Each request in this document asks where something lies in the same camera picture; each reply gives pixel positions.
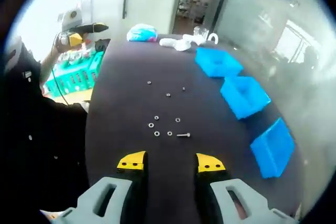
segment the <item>blue storage box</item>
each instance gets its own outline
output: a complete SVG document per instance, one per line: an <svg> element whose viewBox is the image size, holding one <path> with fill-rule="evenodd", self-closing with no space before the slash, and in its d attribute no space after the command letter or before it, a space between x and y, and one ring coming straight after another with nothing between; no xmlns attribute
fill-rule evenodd
<svg viewBox="0 0 336 224"><path fill-rule="evenodd" d="M252 77L225 77L220 90L237 119L261 111L271 102L260 84Z"/></svg>
<svg viewBox="0 0 336 224"><path fill-rule="evenodd" d="M237 60L217 49L199 47L195 61L209 77L236 76L243 70Z"/></svg>
<svg viewBox="0 0 336 224"><path fill-rule="evenodd" d="M279 118L250 145L263 178L280 177L295 149L285 122Z"/></svg>

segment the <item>green crate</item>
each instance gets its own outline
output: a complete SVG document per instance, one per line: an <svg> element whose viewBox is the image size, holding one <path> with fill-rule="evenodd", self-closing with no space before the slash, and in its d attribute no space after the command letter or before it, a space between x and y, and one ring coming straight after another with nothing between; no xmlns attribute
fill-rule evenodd
<svg viewBox="0 0 336 224"><path fill-rule="evenodd" d="M62 92L62 94L64 94L65 93L64 82L60 78L56 78L56 81L57 81L60 91ZM61 95L55 83L55 79L53 77L48 79L45 86L50 92L50 95L52 97L59 97Z"/></svg>
<svg viewBox="0 0 336 224"><path fill-rule="evenodd" d="M98 77L99 71L100 71L100 66L101 66L101 62L103 59L103 52L98 52L96 53L96 55L94 56L92 63L89 67L88 70L88 83L89 83L89 87L93 88L96 82L96 79Z"/></svg>
<svg viewBox="0 0 336 224"><path fill-rule="evenodd" d="M66 93L87 90L89 88L83 71L89 68L92 60L93 57L83 59L81 63L69 65L57 72L57 77L60 77L65 84Z"/></svg>
<svg viewBox="0 0 336 224"><path fill-rule="evenodd" d="M103 52L91 52L89 58L82 58L79 63L55 65L54 74L62 94L93 88L100 70ZM52 97L60 96L54 77L50 75L46 87Z"/></svg>

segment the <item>cable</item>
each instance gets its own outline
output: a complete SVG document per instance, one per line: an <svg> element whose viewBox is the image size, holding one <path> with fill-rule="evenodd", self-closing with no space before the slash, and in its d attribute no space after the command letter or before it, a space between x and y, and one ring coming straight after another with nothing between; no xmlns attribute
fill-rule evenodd
<svg viewBox="0 0 336 224"><path fill-rule="evenodd" d="M58 35L59 35L59 34L56 34L56 36L54 37L54 42L53 42L53 45L51 46L50 55L53 54L53 53L52 53L52 50L53 50L53 48L54 48L54 44L55 44L55 41L56 41L56 38L57 38ZM67 102L67 100L66 100L65 97L63 96L63 94L62 94L62 92L61 92L61 89L59 88L59 85L58 85L58 83L57 83L57 81L56 81L56 77L55 77L55 73L54 73L54 67L52 67L51 72L52 72L52 75L54 76L54 80L55 80L55 83L56 83L56 86L57 86L57 89L58 89L59 93L61 94L61 96L62 96L63 100L65 101L65 103L66 103L67 105L69 105L69 103Z"/></svg>

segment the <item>bolt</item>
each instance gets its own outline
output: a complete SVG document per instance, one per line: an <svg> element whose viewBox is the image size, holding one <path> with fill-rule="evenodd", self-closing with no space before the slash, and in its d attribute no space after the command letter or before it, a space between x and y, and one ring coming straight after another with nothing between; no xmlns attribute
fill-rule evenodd
<svg viewBox="0 0 336 224"><path fill-rule="evenodd" d="M186 137L190 137L190 133L186 133L186 134L178 134L176 136L186 136Z"/></svg>

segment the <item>dark table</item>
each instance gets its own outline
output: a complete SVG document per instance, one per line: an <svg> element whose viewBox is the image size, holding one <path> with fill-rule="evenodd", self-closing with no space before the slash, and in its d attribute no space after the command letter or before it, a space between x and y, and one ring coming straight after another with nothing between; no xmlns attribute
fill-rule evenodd
<svg viewBox="0 0 336 224"><path fill-rule="evenodd" d="M219 92L224 80L205 75L194 62L195 48L177 52L154 42L110 43L87 121L90 182L114 173L123 156L145 150L149 154L146 223L199 223L193 166L195 153L202 153L220 159L234 178L263 194L270 208L294 214L302 197L298 147L282 176L272 179L262 179L249 148L278 118L277 108L271 103L246 120L236 120ZM187 132L190 138L176 137Z"/></svg>

